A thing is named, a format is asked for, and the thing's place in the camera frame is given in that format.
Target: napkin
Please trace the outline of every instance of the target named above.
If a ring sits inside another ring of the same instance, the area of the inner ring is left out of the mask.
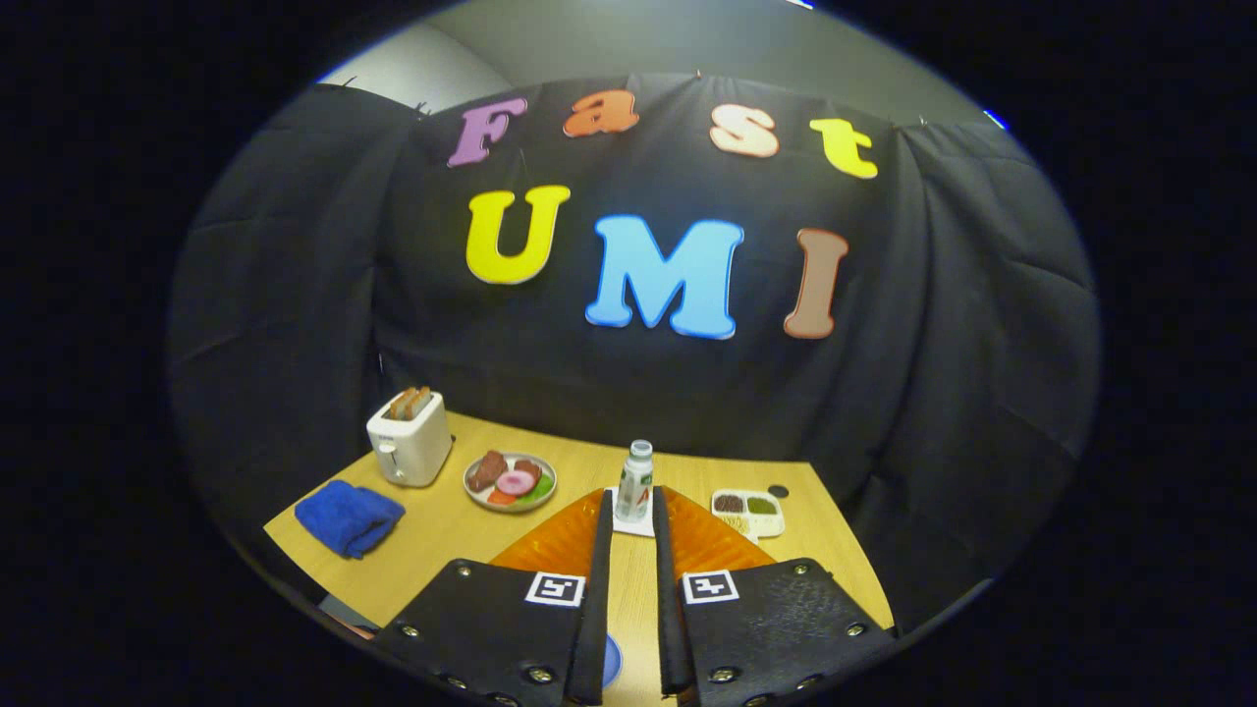
[[[370,488],[354,488],[336,479],[298,503],[295,513],[302,526],[333,552],[361,560],[363,552],[388,535],[406,509]]]

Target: green vegetable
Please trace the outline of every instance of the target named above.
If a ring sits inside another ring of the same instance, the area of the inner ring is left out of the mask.
[[[747,509],[749,509],[752,513],[760,513],[768,516],[777,515],[777,507],[773,506],[772,501],[768,501],[766,498],[748,498]]]
[[[537,501],[542,496],[549,493],[549,489],[554,488],[554,479],[547,474],[542,474],[542,478],[537,481],[537,486],[532,491],[519,497],[520,503],[528,503],[529,501]]]

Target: food tray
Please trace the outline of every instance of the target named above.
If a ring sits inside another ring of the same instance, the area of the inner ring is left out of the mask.
[[[711,494],[711,513],[752,542],[786,532],[782,504],[768,493],[740,488],[716,489]]]

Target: food plate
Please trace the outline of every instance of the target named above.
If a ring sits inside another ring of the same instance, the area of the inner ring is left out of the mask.
[[[711,515],[754,543],[786,532],[786,516],[777,498],[758,491],[720,488],[711,494]]]
[[[543,481],[539,481],[537,483],[538,484],[546,483],[544,479],[549,478],[549,481],[553,482],[551,484],[549,491],[544,492],[539,497],[533,498],[530,501],[515,501],[514,503],[510,503],[508,506],[504,506],[502,503],[490,503],[489,497],[493,496],[494,489],[498,488],[495,484],[490,484],[488,488],[483,491],[471,491],[471,487],[468,484],[468,479],[471,478],[471,476],[475,474],[476,469],[480,468],[480,460],[484,459],[484,455],[481,455],[475,462],[471,462],[471,465],[468,467],[465,472],[463,472],[463,489],[468,492],[468,496],[470,496],[473,501],[475,501],[476,503],[484,506],[490,511],[498,511],[499,513],[524,513],[527,511],[532,511],[533,508],[541,506],[542,503],[546,503],[547,501],[549,501],[551,496],[554,496],[554,489],[558,488],[558,474],[554,473],[554,467],[551,467],[549,462],[542,459],[541,457],[533,457],[532,454],[519,454],[515,452],[502,452],[502,457],[507,460],[508,472],[515,468],[515,462],[518,462],[519,459],[528,459],[529,462],[541,467]]]

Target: purple letter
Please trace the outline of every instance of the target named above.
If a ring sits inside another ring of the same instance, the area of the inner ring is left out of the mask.
[[[489,151],[484,148],[484,138],[488,137],[489,142],[498,142],[503,135],[507,135],[507,121],[510,120],[507,113],[523,116],[525,111],[528,111],[528,101],[512,98],[502,103],[471,108],[463,113],[464,125],[463,136],[459,137],[459,148],[445,162],[446,166],[469,165],[488,157]]]

